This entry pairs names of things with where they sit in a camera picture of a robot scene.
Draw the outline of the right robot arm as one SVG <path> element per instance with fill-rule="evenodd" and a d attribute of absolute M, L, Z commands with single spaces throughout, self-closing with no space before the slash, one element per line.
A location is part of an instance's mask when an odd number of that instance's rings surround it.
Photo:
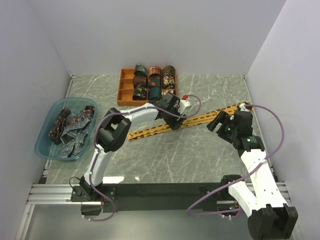
<path fill-rule="evenodd" d="M 287 240 L 298 220 L 297 209 L 288 206 L 281 194 L 266 159 L 265 146 L 253 135 L 253 116 L 237 110 L 233 115 L 221 111 L 207 125 L 209 131 L 231 143 L 244 163 L 254 191 L 245 183 L 245 176 L 224 175 L 220 195 L 234 198 L 247 216 L 249 233 L 254 240 Z"/>

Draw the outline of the yellow beetle print tie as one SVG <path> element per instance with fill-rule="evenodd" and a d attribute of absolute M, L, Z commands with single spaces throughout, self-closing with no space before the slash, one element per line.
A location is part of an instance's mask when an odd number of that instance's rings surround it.
<path fill-rule="evenodd" d="M 228 115 L 233 115 L 236 110 L 240 110 L 241 107 L 243 107 L 244 105 L 250 105 L 250 104 L 251 104 L 250 102 L 244 101 L 244 102 L 230 105 L 230 106 L 227 106 L 227 107 L 224 107 L 221 109 L 216 109 L 214 111 L 210 111 L 210 112 L 207 112 L 204 114 L 189 117 L 183 121 L 183 123 L 181 124 L 181 126 L 178 129 L 180 130 L 180 129 L 184 129 L 184 128 L 189 128 L 189 127 L 193 127 L 193 126 L 197 126 L 197 125 L 210 123 L 218 116 L 218 114 L 221 111 L 226 112 Z M 146 138 L 146 137 L 151 137 L 154 135 L 158 135 L 158 134 L 162 134 L 162 133 L 166 133 L 166 132 L 171 132 L 171 131 L 172 131 L 172 129 L 169 127 L 168 124 L 161 124 L 158 126 L 153 126 L 153 127 L 149 127 L 146 129 L 130 132 L 127 135 L 127 138 L 129 141 L 134 141 L 134 140 L 138 140 L 138 139 L 142 139 L 142 138 Z"/>

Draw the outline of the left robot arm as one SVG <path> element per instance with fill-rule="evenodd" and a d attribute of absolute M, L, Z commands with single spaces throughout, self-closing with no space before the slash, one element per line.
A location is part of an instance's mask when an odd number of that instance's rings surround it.
<path fill-rule="evenodd" d="M 100 197 L 104 172 L 113 154 L 119 150 L 132 127 L 144 122 L 162 119 L 172 130 L 178 129 L 187 118 L 190 106 L 188 96 L 182 98 L 168 92 L 160 100 L 151 100 L 129 110 L 111 108 L 98 124 L 94 134 L 94 154 L 79 186 L 72 188 L 74 195 L 83 195 L 89 201 Z"/>

